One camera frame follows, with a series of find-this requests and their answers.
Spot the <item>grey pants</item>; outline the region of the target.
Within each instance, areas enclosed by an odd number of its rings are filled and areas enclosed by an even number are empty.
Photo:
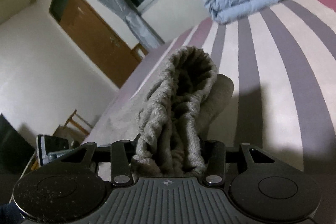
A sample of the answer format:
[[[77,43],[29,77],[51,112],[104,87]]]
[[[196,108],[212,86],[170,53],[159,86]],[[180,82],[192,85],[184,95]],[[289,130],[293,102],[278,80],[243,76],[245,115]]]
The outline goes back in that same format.
[[[111,108],[88,137],[99,145],[136,139],[133,173],[201,176],[200,139],[232,98],[234,83],[208,53],[184,46],[164,58],[137,94]]]

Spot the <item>small device on stand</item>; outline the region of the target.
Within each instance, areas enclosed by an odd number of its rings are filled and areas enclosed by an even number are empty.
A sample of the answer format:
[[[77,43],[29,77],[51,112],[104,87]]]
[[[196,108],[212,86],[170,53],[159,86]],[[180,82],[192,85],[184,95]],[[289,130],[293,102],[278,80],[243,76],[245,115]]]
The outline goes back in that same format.
[[[39,167],[42,167],[70,150],[80,146],[80,142],[72,137],[38,135],[36,137],[37,161]]]

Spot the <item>wooden chair by curtain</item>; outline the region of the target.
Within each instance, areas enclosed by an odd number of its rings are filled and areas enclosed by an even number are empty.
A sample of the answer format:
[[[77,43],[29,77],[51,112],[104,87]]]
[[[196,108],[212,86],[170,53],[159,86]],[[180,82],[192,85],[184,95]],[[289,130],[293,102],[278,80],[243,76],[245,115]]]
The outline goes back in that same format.
[[[141,62],[148,54],[147,49],[138,43],[132,50],[131,50],[132,55],[139,61]]]

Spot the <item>dark cabinet corner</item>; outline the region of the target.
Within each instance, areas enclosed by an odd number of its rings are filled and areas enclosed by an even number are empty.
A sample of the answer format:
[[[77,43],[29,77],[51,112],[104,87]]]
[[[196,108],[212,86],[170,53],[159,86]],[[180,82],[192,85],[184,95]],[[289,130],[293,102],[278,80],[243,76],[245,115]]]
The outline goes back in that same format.
[[[21,174],[35,149],[13,128],[3,114],[0,126],[1,174]]]

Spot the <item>striped bed sheet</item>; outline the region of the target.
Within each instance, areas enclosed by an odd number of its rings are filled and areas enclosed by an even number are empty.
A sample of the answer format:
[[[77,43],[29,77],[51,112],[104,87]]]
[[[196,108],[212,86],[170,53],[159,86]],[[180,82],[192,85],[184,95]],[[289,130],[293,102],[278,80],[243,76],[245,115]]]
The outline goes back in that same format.
[[[149,53],[98,120],[88,141],[130,138],[110,117],[181,46],[209,53],[234,82],[209,136],[255,144],[309,174],[335,174],[335,0],[286,0],[226,25],[205,19]]]

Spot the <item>brown wooden door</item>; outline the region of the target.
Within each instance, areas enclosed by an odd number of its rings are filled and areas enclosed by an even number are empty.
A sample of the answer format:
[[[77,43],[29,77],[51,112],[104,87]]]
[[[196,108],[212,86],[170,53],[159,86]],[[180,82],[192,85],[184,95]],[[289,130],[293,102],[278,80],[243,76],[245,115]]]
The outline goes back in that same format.
[[[49,12],[85,55],[121,88],[140,63],[132,48],[85,0],[52,0]]]

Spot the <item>wooden chair by wall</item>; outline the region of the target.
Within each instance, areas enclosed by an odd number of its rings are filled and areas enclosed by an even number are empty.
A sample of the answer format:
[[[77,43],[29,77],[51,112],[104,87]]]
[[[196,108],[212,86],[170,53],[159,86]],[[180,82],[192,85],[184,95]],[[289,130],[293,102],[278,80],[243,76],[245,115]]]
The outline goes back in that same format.
[[[79,115],[75,109],[67,120],[59,125],[52,136],[70,136],[86,138],[92,131],[93,126]]]

